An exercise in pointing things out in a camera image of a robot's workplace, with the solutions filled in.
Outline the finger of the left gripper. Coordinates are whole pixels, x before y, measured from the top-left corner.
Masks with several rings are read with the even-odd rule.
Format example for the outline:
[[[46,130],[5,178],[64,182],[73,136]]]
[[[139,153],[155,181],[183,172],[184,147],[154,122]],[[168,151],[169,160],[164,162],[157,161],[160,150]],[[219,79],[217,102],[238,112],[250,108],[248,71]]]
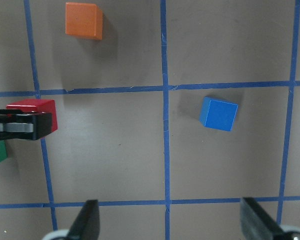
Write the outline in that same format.
[[[52,132],[53,115],[49,112],[24,113],[19,109],[0,109],[0,141],[36,141]]]

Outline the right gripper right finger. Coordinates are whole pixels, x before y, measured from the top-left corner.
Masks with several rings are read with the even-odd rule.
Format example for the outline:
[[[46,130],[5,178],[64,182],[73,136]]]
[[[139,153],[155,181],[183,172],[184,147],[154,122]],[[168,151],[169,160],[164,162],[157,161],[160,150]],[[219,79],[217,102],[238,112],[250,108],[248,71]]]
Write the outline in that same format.
[[[284,240],[285,232],[253,197],[240,200],[240,227],[246,240]]]

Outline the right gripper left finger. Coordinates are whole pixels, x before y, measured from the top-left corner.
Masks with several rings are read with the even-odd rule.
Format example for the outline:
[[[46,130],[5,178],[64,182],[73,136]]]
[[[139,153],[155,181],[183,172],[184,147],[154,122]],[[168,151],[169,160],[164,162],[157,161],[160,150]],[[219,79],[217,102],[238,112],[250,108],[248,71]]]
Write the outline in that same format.
[[[98,200],[87,200],[72,226],[66,240],[97,240],[100,235],[100,212]]]

